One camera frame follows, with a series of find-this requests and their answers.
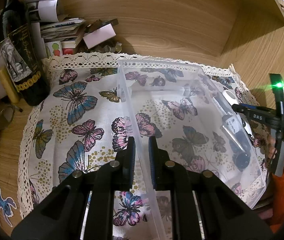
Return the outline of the clear plastic storage bin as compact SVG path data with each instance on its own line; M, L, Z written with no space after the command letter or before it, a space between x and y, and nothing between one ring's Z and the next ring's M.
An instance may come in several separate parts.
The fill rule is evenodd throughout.
M149 137L171 160L193 172L216 174L249 207L266 190L253 130L239 114L251 144L249 166L240 172L232 160L229 140L221 130L222 115L213 97L229 90L238 102L240 88L228 76L214 82L199 65L170 61L119 60L118 95L125 113L125 128L135 138L144 176L146 218L152 239L171 238L170 194L157 192L151 183Z

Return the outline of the butterfly print lace cloth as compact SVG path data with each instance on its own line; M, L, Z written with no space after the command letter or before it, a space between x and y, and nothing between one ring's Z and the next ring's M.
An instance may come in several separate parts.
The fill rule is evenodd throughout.
M114 160L129 137L118 95L118 61L151 60L199 65L214 82L230 76L240 88L241 102L251 93L233 68L220 69L181 60L126 54L83 54L53 59L49 64L50 95L30 115L19 159L20 211L23 218L71 172L93 172ZM262 163L266 132L259 127L255 147Z

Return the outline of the pile of coins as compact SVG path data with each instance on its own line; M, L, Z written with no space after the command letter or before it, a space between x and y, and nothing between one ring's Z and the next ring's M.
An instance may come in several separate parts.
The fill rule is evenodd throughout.
M118 54L122 51L122 44L117 42L114 46L110 45L105 45L105 46L95 46L92 50L92 52L97 52L97 53L115 53Z

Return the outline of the yellow lip balm tube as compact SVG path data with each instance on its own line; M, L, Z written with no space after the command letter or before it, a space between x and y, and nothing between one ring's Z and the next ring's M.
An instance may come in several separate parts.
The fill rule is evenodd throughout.
M6 91L8 98L11 103L17 104L20 101L20 97L15 89L15 86L12 83L11 77L9 76L6 67L0 68L0 82Z

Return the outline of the pink white small box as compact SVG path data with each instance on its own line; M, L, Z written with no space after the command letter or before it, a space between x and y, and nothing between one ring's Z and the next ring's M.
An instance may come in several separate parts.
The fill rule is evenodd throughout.
M110 38L113 38L116 36L116 33L113 29L113 25L111 23L93 31L92 33L87 33L83 36L83 40L87 46L88 49L93 48L94 46L97 46L101 44L102 42L105 42L109 40Z

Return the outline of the fruit print card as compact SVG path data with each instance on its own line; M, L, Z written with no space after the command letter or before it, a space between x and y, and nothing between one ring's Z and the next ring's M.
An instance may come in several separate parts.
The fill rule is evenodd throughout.
M63 55L62 44L60 41L45 43L45 50L48 57Z

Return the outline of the stack of papers and booklets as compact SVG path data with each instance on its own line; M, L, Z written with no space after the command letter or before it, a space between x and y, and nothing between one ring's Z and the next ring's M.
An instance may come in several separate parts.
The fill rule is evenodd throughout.
M45 43L60 41L62 48L76 48L81 42L87 22L81 18L69 18L62 22L42 25L41 38Z

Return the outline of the dark wine bottle elephant label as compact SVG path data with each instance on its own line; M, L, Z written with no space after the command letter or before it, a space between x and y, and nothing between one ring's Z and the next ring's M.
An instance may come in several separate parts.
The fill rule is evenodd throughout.
M29 106L39 105L50 87L34 51L26 7L19 0L5 0L0 14L0 51L17 91Z

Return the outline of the rolled white paper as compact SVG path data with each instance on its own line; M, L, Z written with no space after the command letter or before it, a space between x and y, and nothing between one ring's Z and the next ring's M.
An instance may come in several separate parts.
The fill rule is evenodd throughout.
M32 22L60 22L63 7L60 0L24 0Z

